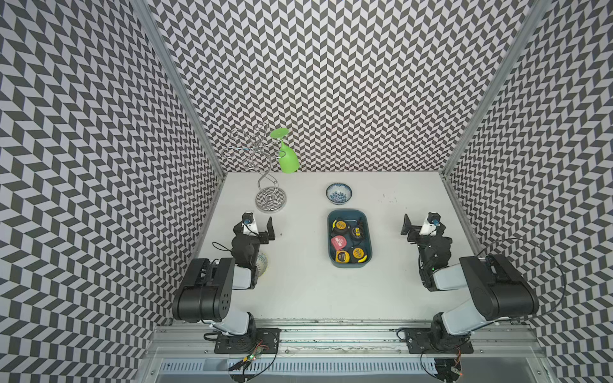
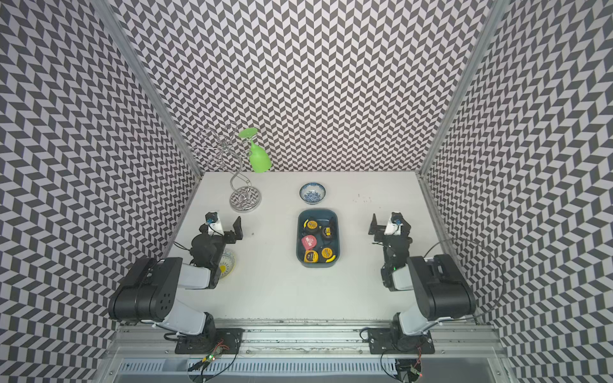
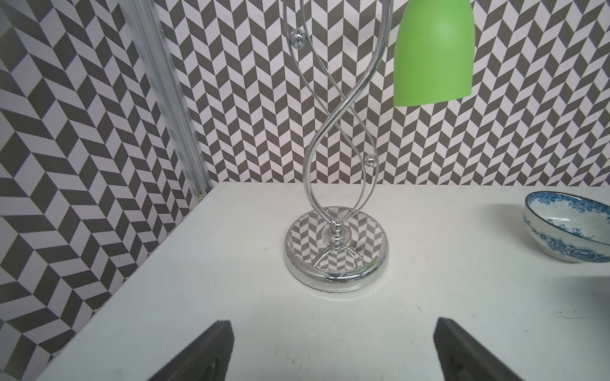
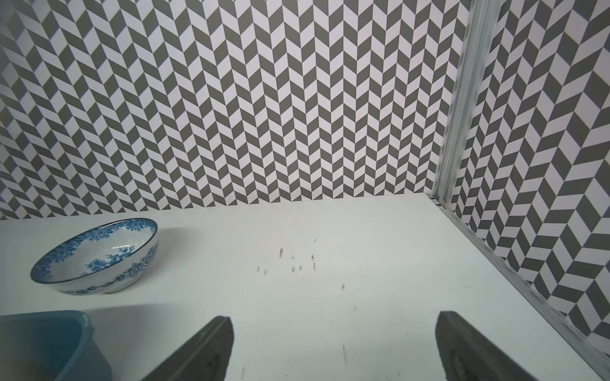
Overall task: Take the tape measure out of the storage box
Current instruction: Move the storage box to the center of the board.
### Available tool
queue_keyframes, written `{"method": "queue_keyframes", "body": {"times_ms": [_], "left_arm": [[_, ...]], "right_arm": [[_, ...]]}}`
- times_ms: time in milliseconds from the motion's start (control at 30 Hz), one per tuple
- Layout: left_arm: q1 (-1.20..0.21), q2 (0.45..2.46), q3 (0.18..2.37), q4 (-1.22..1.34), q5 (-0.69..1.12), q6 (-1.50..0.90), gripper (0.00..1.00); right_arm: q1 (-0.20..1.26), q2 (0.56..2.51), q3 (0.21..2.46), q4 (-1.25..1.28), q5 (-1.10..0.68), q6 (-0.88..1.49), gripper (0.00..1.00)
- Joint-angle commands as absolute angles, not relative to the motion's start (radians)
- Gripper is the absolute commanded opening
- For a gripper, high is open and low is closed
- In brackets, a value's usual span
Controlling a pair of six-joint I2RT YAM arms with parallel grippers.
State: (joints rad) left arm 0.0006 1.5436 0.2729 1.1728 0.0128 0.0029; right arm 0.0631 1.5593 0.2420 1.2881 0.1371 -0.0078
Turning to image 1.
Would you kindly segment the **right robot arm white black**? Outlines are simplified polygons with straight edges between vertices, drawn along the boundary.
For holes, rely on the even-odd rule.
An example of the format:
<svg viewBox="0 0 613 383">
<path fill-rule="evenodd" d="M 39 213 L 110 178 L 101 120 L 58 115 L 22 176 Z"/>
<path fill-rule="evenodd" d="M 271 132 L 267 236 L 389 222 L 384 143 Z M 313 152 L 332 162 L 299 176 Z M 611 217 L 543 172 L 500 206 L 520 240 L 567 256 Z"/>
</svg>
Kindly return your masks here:
<svg viewBox="0 0 613 383">
<path fill-rule="evenodd" d="M 435 314 L 429 330 L 405 331 L 409 345 L 421 350 L 451 352 L 468 346 L 470 335 L 498 320 L 536 314 L 535 290 L 504 255 L 459 258 L 451 265 L 453 240 L 436 212 L 421 225 L 403 216 L 401 235 L 418 247 L 418 272 L 430 292 L 468 289 L 470 299 L 450 311 Z"/>
</svg>

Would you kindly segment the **teal plastic storage tray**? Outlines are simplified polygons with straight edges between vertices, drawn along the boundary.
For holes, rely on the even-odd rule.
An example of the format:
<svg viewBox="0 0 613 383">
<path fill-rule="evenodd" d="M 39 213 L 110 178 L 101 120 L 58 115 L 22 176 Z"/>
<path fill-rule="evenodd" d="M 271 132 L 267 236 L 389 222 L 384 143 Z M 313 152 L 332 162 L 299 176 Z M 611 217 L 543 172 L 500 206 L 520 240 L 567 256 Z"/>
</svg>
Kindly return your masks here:
<svg viewBox="0 0 613 383">
<path fill-rule="evenodd" d="M 336 251 L 330 244 L 330 240 L 332 237 L 339 236 L 336 233 L 334 233 L 332 229 L 332 224 L 335 220 L 344 220 L 350 228 L 354 226 L 358 226 L 358 225 L 363 227 L 365 231 L 365 237 L 360 242 L 354 241 L 353 239 L 351 239 L 350 229 L 346 234 L 343 235 L 345 236 L 347 240 L 347 246 L 343 250 L 351 253 L 351 250 L 354 247 L 361 247 L 365 251 L 365 253 L 367 253 L 368 255 L 368 260 L 365 263 L 342 264 L 342 263 L 335 262 Z M 369 264 L 373 260 L 374 253 L 373 253 L 373 248 L 372 248 L 372 241 L 370 238 L 370 228 L 368 224 L 368 219 L 367 219 L 366 214 L 363 213 L 362 211 L 359 211 L 356 209 L 345 208 L 345 209 L 336 209 L 330 212 L 327 216 L 327 237 L 328 237 L 328 240 L 327 240 L 328 255 L 329 255 L 330 261 L 335 267 L 360 268 L 360 267 L 364 267 L 365 265 Z"/>
</svg>

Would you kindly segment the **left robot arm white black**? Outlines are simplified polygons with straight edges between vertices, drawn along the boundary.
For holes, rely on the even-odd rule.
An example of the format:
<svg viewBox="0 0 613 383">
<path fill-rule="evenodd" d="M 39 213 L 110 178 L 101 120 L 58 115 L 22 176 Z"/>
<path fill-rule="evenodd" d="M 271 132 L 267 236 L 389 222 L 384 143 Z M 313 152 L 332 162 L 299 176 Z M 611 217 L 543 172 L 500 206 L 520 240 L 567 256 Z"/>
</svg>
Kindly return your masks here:
<svg viewBox="0 0 613 383">
<path fill-rule="evenodd" d="M 234 238 L 226 247 L 216 241 L 212 246 L 228 252 L 226 258 L 197 258 L 190 262 L 172 302 L 177 321 L 203 323 L 213 329 L 205 338 L 231 349 L 249 348 L 257 343 L 253 314 L 231 305 L 235 290 L 253 290 L 268 267 L 260 247 L 276 239 L 273 220 L 258 231 L 254 215 L 244 213 L 233 228 Z"/>
</svg>

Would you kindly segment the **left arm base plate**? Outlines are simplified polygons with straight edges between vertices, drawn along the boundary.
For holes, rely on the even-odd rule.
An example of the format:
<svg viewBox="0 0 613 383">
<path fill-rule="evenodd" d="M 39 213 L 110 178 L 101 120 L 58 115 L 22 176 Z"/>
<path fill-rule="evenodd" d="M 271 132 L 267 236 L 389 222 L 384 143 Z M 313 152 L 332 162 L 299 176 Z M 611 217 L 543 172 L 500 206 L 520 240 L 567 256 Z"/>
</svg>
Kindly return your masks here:
<svg viewBox="0 0 613 383">
<path fill-rule="evenodd" d="M 257 347 L 263 354 L 275 354 L 279 349 L 281 329 L 256 329 L 246 335 L 219 335 L 215 342 L 215 354 L 247 355 Z"/>
</svg>

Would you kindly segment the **large yellow black tape measure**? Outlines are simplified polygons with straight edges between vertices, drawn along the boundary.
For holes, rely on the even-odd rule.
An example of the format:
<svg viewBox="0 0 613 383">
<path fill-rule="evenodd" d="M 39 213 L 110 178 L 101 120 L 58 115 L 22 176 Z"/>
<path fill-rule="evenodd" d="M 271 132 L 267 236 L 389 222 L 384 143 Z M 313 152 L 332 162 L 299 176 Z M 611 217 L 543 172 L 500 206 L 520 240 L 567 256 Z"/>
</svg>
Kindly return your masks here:
<svg viewBox="0 0 613 383">
<path fill-rule="evenodd" d="M 342 236 L 349 231 L 350 227 L 344 220 L 335 220 L 332 224 L 332 229 L 334 233 Z"/>
</svg>

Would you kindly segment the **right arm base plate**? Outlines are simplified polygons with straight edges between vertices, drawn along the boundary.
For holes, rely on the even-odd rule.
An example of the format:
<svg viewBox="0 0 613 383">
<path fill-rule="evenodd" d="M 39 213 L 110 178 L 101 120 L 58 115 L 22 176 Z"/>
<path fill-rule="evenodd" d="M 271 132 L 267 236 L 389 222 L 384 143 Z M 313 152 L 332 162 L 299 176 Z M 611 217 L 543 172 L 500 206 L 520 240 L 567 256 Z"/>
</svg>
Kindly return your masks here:
<svg viewBox="0 0 613 383">
<path fill-rule="evenodd" d="M 450 335 L 445 331 L 432 332 L 426 328 L 405 328 L 402 330 L 405 343 L 411 354 L 473 354 L 474 347 L 469 335 Z"/>
</svg>

